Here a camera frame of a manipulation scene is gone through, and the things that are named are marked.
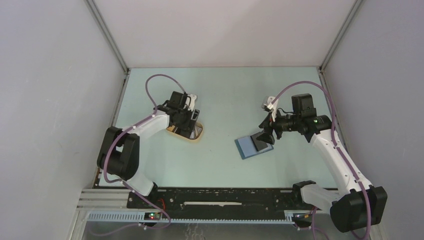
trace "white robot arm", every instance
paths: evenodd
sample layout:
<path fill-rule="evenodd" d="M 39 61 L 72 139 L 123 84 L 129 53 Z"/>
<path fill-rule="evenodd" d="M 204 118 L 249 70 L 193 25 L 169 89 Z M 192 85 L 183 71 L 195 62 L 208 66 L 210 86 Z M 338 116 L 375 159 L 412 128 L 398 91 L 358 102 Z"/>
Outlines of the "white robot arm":
<path fill-rule="evenodd" d="M 148 179 L 139 167 L 140 143 L 155 133 L 175 126 L 175 134 L 189 138 L 199 117 L 200 111 L 195 109 L 197 96 L 174 91 L 170 100 L 157 106 L 157 112 L 150 119 L 138 126 L 133 126 L 114 147 L 107 163 L 107 173 L 119 176 L 122 181 L 143 196 L 148 196 L 155 183 Z M 113 141 L 124 128 L 109 127 L 104 135 L 103 143 L 97 159 L 99 168 L 104 168 L 107 152 Z"/>
<path fill-rule="evenodd" d="M 257 140 L 273 145 L 275 143 L 273 132 L 277 139 L 282 137 L 283 132 L 299 132 L 304 135 L 308 143 L 318 150 L 338 190 L 338 192 L 329 191 L 314 181 L 303 181 L 293 185 L 294 201 L 311 204 L 329 213 L 336 228 L 343 233 L 356 230 L 367 225 L 366 202 L 359 184 L 361 182 L 370 203 L 371 224 L 380 223 L 387 201 L 386 191 L 381 186 L 373 187 L 360 172 L 340 144 L 337 132 L 334 132 L 337 148 L 335 147 L 332 140 L 332 122 L 326 115 L 317 116 L 312 96 L 310 94 L 292 96 L 293 112 L 287 115 L 281 115 L 277 111 L 278 102 L 272 103 L 274 99 L 275 97 L 270 96 L 262 104 L 262 108 L 269 113 L 259 125 L 263 133 Z M 350 166 L 340 155 L 339 150 Z"/>

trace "blue block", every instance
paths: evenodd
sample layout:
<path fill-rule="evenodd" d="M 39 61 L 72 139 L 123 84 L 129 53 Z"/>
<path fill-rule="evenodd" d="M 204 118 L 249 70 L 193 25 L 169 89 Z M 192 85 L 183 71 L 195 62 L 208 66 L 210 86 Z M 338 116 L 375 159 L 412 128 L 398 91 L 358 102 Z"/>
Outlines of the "blue block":
<path fill-rule="evenodd" d="M 260 151 L 256 151 L 256 147 L 253 144 L 251 136 L 244 136 L 235 140 L 235 145 L 237 146 L 238 152 L 240 153 L 241 159 L 245 160 L 250 157 L 269 152 L 274 149 L 274 147 L 267 143 L 268 147 Z"/>

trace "light blue table surface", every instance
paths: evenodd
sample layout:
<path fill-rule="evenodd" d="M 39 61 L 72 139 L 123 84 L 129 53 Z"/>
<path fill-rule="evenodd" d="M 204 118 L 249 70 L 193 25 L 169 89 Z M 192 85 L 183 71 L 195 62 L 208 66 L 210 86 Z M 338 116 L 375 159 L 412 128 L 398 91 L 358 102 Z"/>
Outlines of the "light blue table surface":
<path fill-rule="evenodd" d="M 336 184 L 323 159 L 297 132 L 284 133 L 274 150 L 242 160 L 235 139 L 254 134 L 267 116 L 261 109 L 266 96 L 276 96 L 297 81 L 320 79 L 315 67 L 194 67 L 133 68 L 125 90 L 116 126 L 129 126 L 152 113 L 145 82 L 153 74 L 177 79 L 188 93 L 198 96 L 195 107 L 204 126 L 200 142 L 190 143 L 161 131 L 142 142 L 140 165 L 144 174 L 160 187 L 285 188 L 313 180 L 320 186 Z M 165 77 L 149 82 L 158 104 L 179 87 Z M 289 89 L 278 102 L 292 110 L 291 96 L 310 93 L 318 115 L 330 112 L 324 94 L 302 84 Z M 110 186 L 100 179 L 100 186 Z"/>

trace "purple cable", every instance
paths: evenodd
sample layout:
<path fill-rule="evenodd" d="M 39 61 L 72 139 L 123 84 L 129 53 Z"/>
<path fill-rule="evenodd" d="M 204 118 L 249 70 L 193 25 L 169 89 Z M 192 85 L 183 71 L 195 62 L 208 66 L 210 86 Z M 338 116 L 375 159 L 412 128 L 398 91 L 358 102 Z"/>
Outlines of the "purple cable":
<path fill-rule="evenodd" d="M 96 237 L 106 237 L 106 236 L 112 235 L 114 233 L 117 233 L 117 232 L 119 232 L 119 231 L 121 231 L 123 229 L 129 228 L 129 227 L 135 227 L 135 226 L 138 226 L 138 225 L 139 225 L 138 223 L 131 223 L 131 224 L 127 224 L 125 226 L 122 226 L 122 227 L 120 227 L 118 229 L 115 229 L 113 231 L 105 232 L 105 233 L 96 233 L 96 232 L 93 232 L 92 229 L 89 227 L 88 228 L 88 232 L 91 235 L 96 236 Z"/>
<path fill-rule="evenodd" d="M 146 118 L 144 118 L 143 120 L 141 120 L 141 121 L 139 121 L 139 122 L 137 122 L 136 124 L 134 124 L 133 126 L 130 126 L 129 128 L 127 128 L 127 129 L 125 129 L 125 130 L 123 130 L 116 138 L 115 138 L 115 140 L 113 140 L 113 142 L 112 142 L 112 144 L 110 145 L 110 147 L 109 147 L 109 150 L 107 151 L 107 154 L 106 154 L 106 157 L 105 157 L 105 159 L 104 159 L 104 164 L 103 164 L 103 178 L 104 178 L 104 180 L 106 181 L 106 183 L 109 183 L 109 184 L 111 184 L 111 183 L 115 183 L 115 182 L 120 182 L 120 181 L 122 181 L 122 184 L 126 187 L 126 188 L 128 188 L 129 190 L 131 190 L 133 193 L 135 193 L 139 198 L 141 198 L 143 201 L 145 201 L 147 204 L 149 204 L 150 206 L 152 206 L 152 207 L 154 207 L 155 209 L 157 209 L 157 210 L 159 210 L 161 213 L 163 213 L 165 216 L 166 216 L 166 218 L 168 218 L 168 223 L 165 225 L 165 226 L 160 226 L 160 227 L 151 227 L 151 226 L 146 226 L 146 225 L 143 225 L 143 224 L 141 224 L 141 226 L 143 226 L 143 227 L 145 227 L 145 228 L 148 228 L 148 229 L 163 229 L 163 228 L 166 228 L 166 227 L 168 227 L 170 224 L 171 224 L 171 217 L 168 215 L 168 213 L 166 213 L 163 209 L 161 209 L 160 207 L 158 207 L 158 206 L 156 206 L 155 204 L 153 204 L 152 202 L 150 202 L 149 200 L 147 200 L 143 195 L 141 195 L 139 192 L 137 192 L 135 189 L 133 189 L 131 186 L 129 186 L 125 181 L 123 181 L 122 179 L 115 179 L 115 180 L 110 180 L 109 178 L 108 178 L 108 174 L 107 174 L 107 168 L 108 168 L 108 163 L 109 163 L 109 159 L 110 159 L 110 157 L 111 157 L 111 154 L 112 154 L 112 152 L 113 152 L 113 150 L 115 149 L 115 147 L 117 146 L 117 143 L 118 143 L 118 141 L 126 134 L 126 133 L 128 133 L 130 130 L 132 130 L 133 129 L 133 127 L 138 127 L 138 126 L 140 126 L 140 125 L 142 125 L 143 123 L 145 123 L 146 121 L 148 121 L 148 120 L 150 120 L 150 119 L 152 119 L 153 118 L 153 116 L 154 115 L 156 115 L 156 113 L 158 112 L 158 105 L 156 104 L 156 102 L 155 102 L 155 100 L 153 100 L 153 97 L 150 95 L 150 92 L 149 92 L 149 88 L 148 88 L 148 83 L 149 83 L 149 81 L 151 80 L 151 79 L 153 79 L 153 78 L 155 78 L 155 77 L 166 77 L 166 78 L 169 78 L 169 79 L 171 79 L 172 81 L 174 81 L 183 91 L 184 91 L 184 93 L 186 92 L 186 90 L 183 88 L 183 86 L 181 86 L 181 84 L 177 81 L 177 80 L 175 80 L 173 77 L 171 77 L 171 76 L 168 76 L 168 75 L 166 75 L 166 74 L 155 74 L 155 75 L 152 75 L 152 76 L 150 76 L 147 80 L 146 80 L 146 82 L 145 82 L 145 90 L 146 90 L 146 93 L 147 93 L 147 96 L 148 96 L 148 98 L 150 99 L 150 101 L 153 103 L 153 105 L 154 105 L 154 109 L 153 109 L 153 113 L 151 114 L 151 115 L 149 115 L 149 116 L 147 116 Z M 100 234 L 98 234 L 98 233 L 94 233 L 94 232 L 92 232 L 90 229 L 89 229 L 89 232 L 92 234 L 92 235 L 94 235 L 94 236 L 98 236 L 98 237 L 102 237 L 102 236 L 108 236 L 108 235 L 112 235 L 112 234 L 114 234 L 114 233 L 116 233 L 116 232 L 119 232 L 120 230 L 122 230 L 122 229 L 126 229 L 126 228 L 129 228 L 129 227 L 133 227 L 133 226 L 138 226 L 139 225 L 139 223 L 131 223 L 131 224 L 128 224 L 128 225 L 125 225 L 125 226 L 123 226 L 123 227 L 120 227 L 120 228 L 118 228 L 118 229 L 116 229 L 116 230 L 113 230 L 113 231 L 111 231 L 111 232 L 107 232 L 107 233 L 100 233 Z"/>
<path fill-rule="evenodd" d="M 312 228 L 309 227 L 299 227 L 296 223 L 294 224 L 294 227 L 297 228 L 300 231 L 306 231 L 306 230 L 311 230 Z M 327 233 L 322 230 L 321 228 L 315 227 L 315 230 L 320 232 L 322 235 L 324 235 L 325 239 L 330 240 L 329 236 L 327 235 Z"/>
<path fill-rule="evenodd" d="M 367 195 L 367 191 L 365 190 L 364 184 L 359 181 L 360 178 L 357 174 L 357 172 L 354 170 L 354 167 L 352 166 L 352 164 L 349 162 L 348 158 L 345 156 L 345 154 L 343 153 L 343 151 L 340 149 L 340 147 L 337 146 L 337 142 L 336 142 L 336 135 L 335 135 L 335 131 L 336 131 L 336 111 L 335 111 L 335 107 L 334 107 L 334 103 L 333 100 L 330 97 L 330 94 L 319 84 L 312 82 L 312 81 L 298 81 L 295 83 L 292 83 L 290 85 L 288 85 L 287 87 L 285 87 L 276 97 L 275 99 L 271 102 L 272 104 L 274 104 L 278 98 L 280 98 L 280 96 L 287 91 L 289 88 L 294 87 L 296 85 L 299 84 L 311 84 L 314 85 L 315 87 L 321 89 L 321 91 L 324 92 L 325 97 L 327 98 L 330 108 L 331 108 L 331 140 L 334 143 L 334 147 L 337 149 L 338 153 L 340 154 L 341 158 L 344 160 L 344 162 L 346 163 L 346 165 L 349 167 L 350 171 L 352 172 L 353 176 L 355 177 L 356 181 L 359 184 L 359 187 L 362 191 L 362 194 L 364 196 L 365 199 L 365 205 L 366 205 L 366 231 L 365 231 L 365 235 L 363 237 L 359 237 L 356 233 L 354 233 L 352 231 L 352 234 L 360 240 L 367 240 L 368 236 L 370 235 L 370 231 L 371 231 L 371 206 L 370 206 L 370 200 L 368 198 Z M 317 210 L 315 209 L 315 211 L 312 213 L 312 233 L 313 233 L 313 239 L 315 239 L 315 232 L 314 232 L 314 215 L 315 212 Z"/>

